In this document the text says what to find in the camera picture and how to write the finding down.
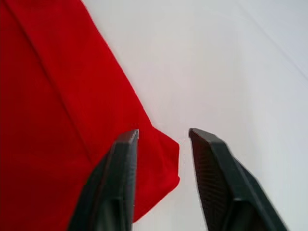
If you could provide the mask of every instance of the red fabric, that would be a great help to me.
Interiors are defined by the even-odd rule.
[[[65,230],[117,136],[140,130],[134,221],[178,182],[156,130],[79,0],[0,5],[1,230]]]

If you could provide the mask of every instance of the folded cloth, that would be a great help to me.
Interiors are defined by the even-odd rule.
[[[80,0],[0,3],[0,229],[65,230],[83,185],[138,128],[137,221],[179,183],[156,130]]]

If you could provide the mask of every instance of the white background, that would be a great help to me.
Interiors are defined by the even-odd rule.
[[[308,1],[83,1],[153,125],[180,144],[179,186],[133,230],[206,230],[190,127],[224,139],[288,228],[308,230]]]

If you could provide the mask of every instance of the white table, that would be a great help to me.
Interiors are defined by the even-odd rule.
[[[203,231],[188,129],[217,134],[290,230],[308,230],[308,2],[83,0],[152,123],[180,143],[179,186],[134,231]]]

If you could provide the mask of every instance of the white surface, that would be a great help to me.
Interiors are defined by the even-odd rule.
[[[180,143],[179,186],[134,231],[203,231],[188,129],[224,139],[290,230],[308,230],[305,0],[84,0],[152,123]]]

